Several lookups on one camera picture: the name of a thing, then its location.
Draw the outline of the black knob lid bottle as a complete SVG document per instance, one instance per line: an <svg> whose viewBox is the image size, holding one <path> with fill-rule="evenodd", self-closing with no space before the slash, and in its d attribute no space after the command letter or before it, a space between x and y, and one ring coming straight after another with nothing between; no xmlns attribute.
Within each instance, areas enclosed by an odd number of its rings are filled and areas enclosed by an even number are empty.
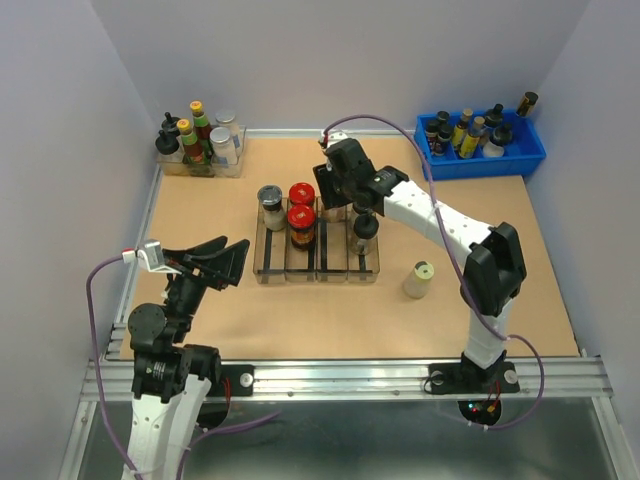
<svg viewBox="0 0 640 480"><path fill-rule="evenodd" d="M379 221L374 214L358 215L352 227L349 249L355 255L367 255L377 237Z"/></svg>

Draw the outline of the red lid sauce jar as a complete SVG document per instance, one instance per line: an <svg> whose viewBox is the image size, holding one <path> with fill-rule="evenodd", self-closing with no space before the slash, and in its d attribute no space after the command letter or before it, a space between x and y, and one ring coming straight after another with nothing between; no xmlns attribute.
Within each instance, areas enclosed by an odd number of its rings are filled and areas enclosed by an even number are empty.
<svg viewBox="0 0 640 480"><path fill-rule="evenodd" d="M309 250L315 242L315 210L303 204L294 204L287 213L289 236L298 250Z"/></svg>
<svg viewBox="0 0 640 480"><path fill-rule="evenodd" d="M290 187L288 199L292 206L305 205L310 208L314 208L316 192L311 184L306 182L297 182Z"/></svg>

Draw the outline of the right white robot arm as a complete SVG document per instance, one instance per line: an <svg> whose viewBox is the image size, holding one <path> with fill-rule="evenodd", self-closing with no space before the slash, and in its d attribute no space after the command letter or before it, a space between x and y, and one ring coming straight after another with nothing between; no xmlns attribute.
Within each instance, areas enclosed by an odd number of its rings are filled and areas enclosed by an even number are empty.
<svg viewBox="0 0 640 480"><path fill-rule="evenodd" d="M447 252L471 312L460 378L472 390L484 389L495 380L495 365L504 357L507 319L527 276L517 230L458 212L395 167L376 169L360 142L343 133L327 135L319 145L326 162L313 172L326 207L356 204Z"/></svg>

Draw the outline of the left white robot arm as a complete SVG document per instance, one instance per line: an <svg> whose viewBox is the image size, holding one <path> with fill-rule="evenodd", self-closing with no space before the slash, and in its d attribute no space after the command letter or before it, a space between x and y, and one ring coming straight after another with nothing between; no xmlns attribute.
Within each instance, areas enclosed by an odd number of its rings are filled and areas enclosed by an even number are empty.
<svg viewBox="0 0 640 480"><path fill-rule="evenodd" d="M123 478L177 474L204 398L221 386L223 373L217 348L185 338L207 290L239 285L249 247L247 239L230 243L219 236L179 250L147 240L122 252L125 263L167 278L162 302L138 305L127 320L134 367Z"/></svg>

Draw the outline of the black cap spice jar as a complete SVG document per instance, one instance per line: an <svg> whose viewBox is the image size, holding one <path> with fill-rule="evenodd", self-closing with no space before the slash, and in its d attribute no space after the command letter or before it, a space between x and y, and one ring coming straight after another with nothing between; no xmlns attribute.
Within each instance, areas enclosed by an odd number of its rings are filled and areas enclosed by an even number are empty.
<svg viewBox="0 0 640 480"><path fill-rule="evenodd" d="M368 209L366 207L360 206L357 203L352 203L349 210L348 218L351 221L354 221L359 215L366 214L367 212Z"/></svg>

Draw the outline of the red lid sauce jar back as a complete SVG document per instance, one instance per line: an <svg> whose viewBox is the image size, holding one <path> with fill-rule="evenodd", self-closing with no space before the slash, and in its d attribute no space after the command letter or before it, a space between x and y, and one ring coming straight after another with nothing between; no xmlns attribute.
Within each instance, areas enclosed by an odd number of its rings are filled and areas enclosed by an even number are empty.
<svg viewBox="0 0 640 480"><path fill-rule="evenodd" d="M288 199L292 206L305 205L310 208L314 208L316 192L311 184L306 182L297 182L290 187Z"/></svg>

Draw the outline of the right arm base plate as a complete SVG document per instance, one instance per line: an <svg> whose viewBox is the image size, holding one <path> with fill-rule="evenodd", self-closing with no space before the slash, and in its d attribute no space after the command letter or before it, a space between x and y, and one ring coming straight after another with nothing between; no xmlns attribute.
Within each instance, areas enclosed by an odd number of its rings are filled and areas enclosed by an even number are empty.
<svg viewBox="0 0 640 480"><path fill-rule="evenodd" d="M434 363L428 367L427 376L434 395L488 394L490 388L496 391L496 386L501 393L520 391L515 365L508 361L499 361L486 370L462 361Z"/></svg>

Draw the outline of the red lid sauce jar front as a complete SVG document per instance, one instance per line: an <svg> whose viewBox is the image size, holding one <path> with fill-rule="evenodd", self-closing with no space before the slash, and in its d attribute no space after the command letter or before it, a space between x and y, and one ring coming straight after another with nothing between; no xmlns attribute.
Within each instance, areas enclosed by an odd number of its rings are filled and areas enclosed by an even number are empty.
<svg viewBox="0 0 640 480"><path fill-rule="evenodd" d="M309 250L315 242L315 210L303 204L294 204L287 213L289 236L298 250Z"/></svg>

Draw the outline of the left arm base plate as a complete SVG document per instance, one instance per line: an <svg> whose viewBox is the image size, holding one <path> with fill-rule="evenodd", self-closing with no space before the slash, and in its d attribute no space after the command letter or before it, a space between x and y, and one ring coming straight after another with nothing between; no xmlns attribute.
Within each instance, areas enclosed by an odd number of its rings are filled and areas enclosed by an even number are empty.
<svg viewBox="0 0 640 480"><path fill-rule="evenodd" d="M208 398L223 398L225 387L230 387L232 397L251 397L255 380L255 366L252 364L222 364L216 374Z"/></svg>

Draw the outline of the white powder jar black lid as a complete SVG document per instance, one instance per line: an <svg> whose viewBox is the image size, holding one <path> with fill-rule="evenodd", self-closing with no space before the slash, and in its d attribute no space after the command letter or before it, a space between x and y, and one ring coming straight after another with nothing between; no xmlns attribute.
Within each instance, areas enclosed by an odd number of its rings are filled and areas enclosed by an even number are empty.
<svg viewBox="0 0 640 480"><path fill-rule="evenodd" d="M267 229L281 231L286 227L286 213L282 205L282 190L276 185L265 185L257 193Z"/></svg>

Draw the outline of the pink lid spice jar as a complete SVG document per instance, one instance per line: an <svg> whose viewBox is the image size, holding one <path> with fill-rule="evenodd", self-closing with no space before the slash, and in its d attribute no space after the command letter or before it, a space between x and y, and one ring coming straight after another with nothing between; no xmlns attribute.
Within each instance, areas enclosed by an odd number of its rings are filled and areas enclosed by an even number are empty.
<svg viewBox="0 0 640 480"><path fill-rule="evenodd" d="M321 208L321 218L328 223L343 222L346 218L345 207Z"/></svg>

